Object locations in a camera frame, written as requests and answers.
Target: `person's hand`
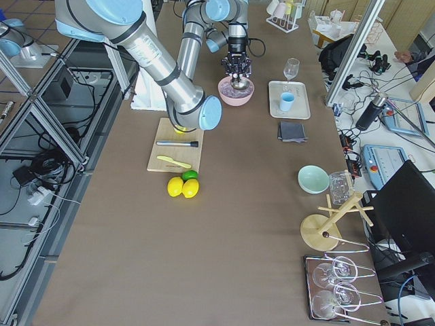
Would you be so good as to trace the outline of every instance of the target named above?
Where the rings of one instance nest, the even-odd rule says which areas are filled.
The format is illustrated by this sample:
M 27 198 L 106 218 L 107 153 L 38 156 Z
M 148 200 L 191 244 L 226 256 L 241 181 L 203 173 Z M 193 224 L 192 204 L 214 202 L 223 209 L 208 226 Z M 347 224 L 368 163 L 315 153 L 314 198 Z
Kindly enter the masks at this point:
M 394 56 L 397 60 L 402 61 L 403 63 L 410 63 L 413 60 L 409 51 L 396 51 L 394 52 Z

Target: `folded cloth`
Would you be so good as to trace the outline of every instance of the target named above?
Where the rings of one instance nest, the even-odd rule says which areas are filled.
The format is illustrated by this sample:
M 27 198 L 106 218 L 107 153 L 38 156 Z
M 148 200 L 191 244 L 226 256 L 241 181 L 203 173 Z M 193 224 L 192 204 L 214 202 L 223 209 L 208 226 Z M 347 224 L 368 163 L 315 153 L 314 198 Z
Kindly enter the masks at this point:
M 304 143 L 308 138 L 305 136 L 303 124 L 281 121 L 278 127 L 278 139 L 285 142 Z

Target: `knife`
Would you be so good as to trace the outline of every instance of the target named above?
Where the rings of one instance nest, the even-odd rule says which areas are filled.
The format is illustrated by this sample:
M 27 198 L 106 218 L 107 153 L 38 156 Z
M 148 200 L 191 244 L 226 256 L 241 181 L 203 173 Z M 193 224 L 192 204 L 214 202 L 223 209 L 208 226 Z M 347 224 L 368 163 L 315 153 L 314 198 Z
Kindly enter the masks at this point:
M 162 160 L 162 161 L 166 161 L 175 165 L 180 165 L 184 168 L 192 168 L 192 165 L 188 164 L 188 163 L 183 163 L 183 162 L 178 162 L 175 161 L 173 158 L 170 158 L 169 156 L 163 156 L 163 155 L 159 155 L 157 156 L 158 160 Z

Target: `black power adapter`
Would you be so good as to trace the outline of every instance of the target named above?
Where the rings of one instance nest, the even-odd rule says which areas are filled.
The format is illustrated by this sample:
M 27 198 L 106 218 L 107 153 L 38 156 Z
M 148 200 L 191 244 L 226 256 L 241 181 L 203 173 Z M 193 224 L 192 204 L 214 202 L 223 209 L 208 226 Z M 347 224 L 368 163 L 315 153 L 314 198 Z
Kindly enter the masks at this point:
M 35 179 L 35 175 L 30 172 L 29 167 L 25 165 L 17 168 L 14 172 L 12 172 L 12 174 L 21 187 L 27 186 Z

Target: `metal thermos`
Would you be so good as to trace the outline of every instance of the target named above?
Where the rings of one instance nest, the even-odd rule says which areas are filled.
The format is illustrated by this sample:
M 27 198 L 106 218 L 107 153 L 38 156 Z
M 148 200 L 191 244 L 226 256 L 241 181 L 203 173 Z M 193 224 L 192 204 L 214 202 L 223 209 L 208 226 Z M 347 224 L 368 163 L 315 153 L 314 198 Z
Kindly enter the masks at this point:
M 356 122 L 356 128 L 364 131 L 374 122 L 378 114 L 382 112 L 383 106 L 388 99 L 386 93 L 378 93 L 375 98 L 368 104 L 366 110 Z

